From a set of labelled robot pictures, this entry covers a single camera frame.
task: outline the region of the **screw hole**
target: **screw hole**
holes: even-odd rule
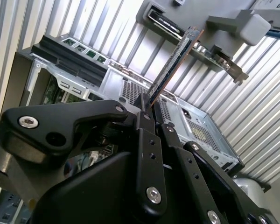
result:
[[[34,124],[34,121],[33,121],[32,119],[30,119],[30,118],[24,119],[24,122],[25,122],[26,124],[28,124],[28,125]]]
[[[156,158],[155,155],[154,155],[153,153],[149,154],[149,157],[150,157],[151,159],[153,159],[153,160]]]
[[[150,120],[150,116],[146,113],[143,114],[143,116],[147,119],[147,120]]]
[[[52,146],[60,147],[65,145],[66,138],[60,133],[50,132],[46,136],[46,141]]]
[[[199,179],[199,176],[198,176],[198,174],[193,174],[194,175],[194,177],[198,180]]]

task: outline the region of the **metal mesh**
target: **metal mesh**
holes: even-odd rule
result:
[[[143,83],[143,79],[137,75],[131,75],[132,78],[136,79],[138,82]]]
[[[147,90],[136,83],[127,82],[126,80],[124,80],[121,96],[128,99],[130,101],[130,104],[134,104],[137,97],[142,92],[146,93]],[[171,121],[171,117],[170,117],[169,110],[167,107],[167,102],[165,102],[163,100],[158,100],[158,102],[160,103],[160,106],[161,106],[161,112],[162,112],[163,118]]]
[[[200,125],[190,121],[187,119],[188,124],[190,125],[190,128],[192,130],[193,135],[199,139],[200,141],[203,141],[204,143],[211,146],[214,150],[217,152],[220,152],[218,146],[216,145],[215,141],[213,140],[212,136],[206,130],[204,127],[201,127]]]

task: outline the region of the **silver screw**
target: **silver screw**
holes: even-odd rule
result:
[[[123,109],[122,109],[120,106],[116,106],[115,108],[116,108],[116,110],[118,110],[119,112],[123,112]]]
[[[167,129],[168,129],[170,132],[174,132],[173,128],[170,127],[170,126],[167,126]]]
[[[23,116],[19,119],[19,124],[24,128],[36,128],[38,126],[38,120],[34,117]]]
[[[161,202],[161,194],[155,187],[147,188],[146,195],[152,203],[159,204]]]
[[[260,219],[262,224],[267,224],[265,218],[263,218],[262,216],[258,216],[258,218]]]
[[[196,151],[199,150],[199,147],[198,147],[197,145],[193,144],[192,146],[193,146],[193,148],[194,148]]]
[[[150,120],[150,117],[147,114],[143,115],[147,120]]]
[[[214,211],[209,210],[209,211],[207,212],[207,216],[209,217],[210,222],[211,222],[212,224],[221,224],[221,221],[220,221],[218,215],[217,215]]]

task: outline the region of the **corrugated metal wall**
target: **corrugated metal wall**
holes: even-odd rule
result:
[[[174,45],[136,23],[141,0],[0,0],[0,109],[14,53],[43,34],[70,33],[96,50],[154,79]],[[188,57],[168,84],[208,112],[246,164],[272,183],[280,177],[280,41],[243,45],[234,60],[249,74],[241,86],[225,72]]]

